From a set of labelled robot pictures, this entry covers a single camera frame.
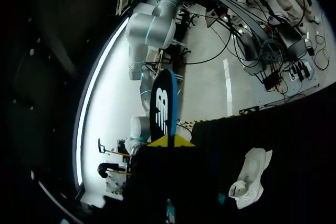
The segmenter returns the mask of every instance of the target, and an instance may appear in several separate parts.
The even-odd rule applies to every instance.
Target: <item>logo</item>
[[[163,131],[164,135],[167,135],[168,127],[166,120],[168,119],[168,96],[165,90],[160,88],[156,91],[156,108],[159,110],[155,115],[155,121]]]

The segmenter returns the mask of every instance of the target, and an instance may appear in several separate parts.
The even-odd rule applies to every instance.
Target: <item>gray floor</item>
[[[267,0],[267,2],[275,12],[281,10],[276,0]],[[255,9],[259,8],[258,5],[253,1],[251,3],[252,8],[249,10],[257,16],[266,19],[261,11]],[[301,10],[296,3],[295,7],[297,10]],[[308,37],[313,42],[313,47],[317,45],[316,35],[325,37],[326,48],[324,52],[318,53],[316,63],[321,68],[326,66],[327,61],[323,53],[330,58],[330,63],[326,71],[315,71],[314,74],[318,76],[320,86],[304,92],[306,95],[327,87],[336,81],[336,74],[334,74],[336,60],[333,54],[336,45],[335,38],[331,26],[316,0],[313,0],[313,9],[321,19],[321,24],[310,23],[304,19],[303,22],[308,30],[307,35],[304,37]],[[205,8],[198,5],[192,6],[190,11],[205,15]],[[227,42],[228,30],[219,23],[215,23],[212,27],[222,37],[224,42]],[[317,41],[321,43],[322,38],[317,38]],[[196,21],[196,26],[188,31],[183,43],[192,51],[187,56],[187,62],[189,63],[209,59],[218,54],[224,47],[223,42],[214,31],[206,28],[204,17],[200,17]],[[316,52],[322,46],[317,45]],[[234,51],[232,39],[228,44],[228,49]],[[183,92],[180,94],[183,96],[180,98],[183,101],[180,107],[180,119],[190,122],[193,120],[217,119],[237,114],[241,109],[251,108],[260,104],[257,101],[257,97],[260,94],[256,92],[258,91],[252,85],[251,76],[243,70],[243,66],[238,59],[228,50],[225,50],[218,58],[210,62],[186,66]],[[179,129],[178,133],[188,138],[188,133],[185,129]]]

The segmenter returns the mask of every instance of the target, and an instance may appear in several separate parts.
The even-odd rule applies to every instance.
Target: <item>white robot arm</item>
[[[148,46],[166,49],[172,42],[176,24],[175,18],[182,0],[159,0],[151,15],[136,13],[126,28],[129,42],[129,78],[141,80],[140,96],[145,110],[143,117],[131,119],[131,135],[125,142],[130,155],[135,155],[150,137],[149,109],[154,79],[145,66]]]

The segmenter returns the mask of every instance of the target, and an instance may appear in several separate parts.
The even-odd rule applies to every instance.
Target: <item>dark ceiling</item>
[[[8,10],[8,54],[3,71],[2,159],[6,170],[16,174],[9,176],[8,184],[20,188],[23,196],[30,190],[30,170],[43,168],[60,179],[66,197],[74,198],[72,135],[80,96],[93,63],[128,13],[115,16],[117,0],[4,0],[3,4]]]

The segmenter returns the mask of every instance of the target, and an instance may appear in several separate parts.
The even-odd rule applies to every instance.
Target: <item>white sneaker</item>
[[[300,33],[302,33],[303,35],[305,35],[307,33],[307,29],[306,27],[304,26],[303,23],[301,23],[299,26],[298,26],[298,29],[300,31]]]
[[[321,20],[317,16],[315,16],[315,18],[313,20],[310,20],[309,22],[314,22],[319,25],[321,23]]]
[[[236,200],[238,209],[253,204],[263,194],[264,188],[260,180],[271,158],[272,151],[266,152],[262,148],[252,148],[245,155],[245,162],[238,180],[231,186],[228,194]]]

